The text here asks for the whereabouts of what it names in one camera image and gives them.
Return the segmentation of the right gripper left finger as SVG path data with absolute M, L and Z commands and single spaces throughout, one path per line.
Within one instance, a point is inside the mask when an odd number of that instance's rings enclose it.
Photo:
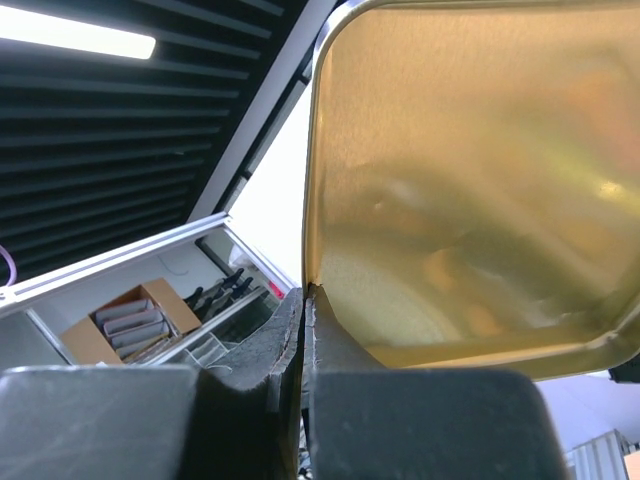
M 293 479 L 303 294 L 207 367 L 26 367 L 1 376 L 5 479 Z

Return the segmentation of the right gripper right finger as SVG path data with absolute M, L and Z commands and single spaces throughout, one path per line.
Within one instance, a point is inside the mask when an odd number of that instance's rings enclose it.
M 317 479 L 566 479 L 534 383 L 495 368 L 392 369 L 305 298 L 305 391 Z

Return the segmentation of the gold tin lid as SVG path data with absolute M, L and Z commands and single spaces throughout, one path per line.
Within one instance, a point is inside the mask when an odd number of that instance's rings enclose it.
M 314 52 L 303 278 L 390 368 L 639 351 L 639 5 L 348 1 Z

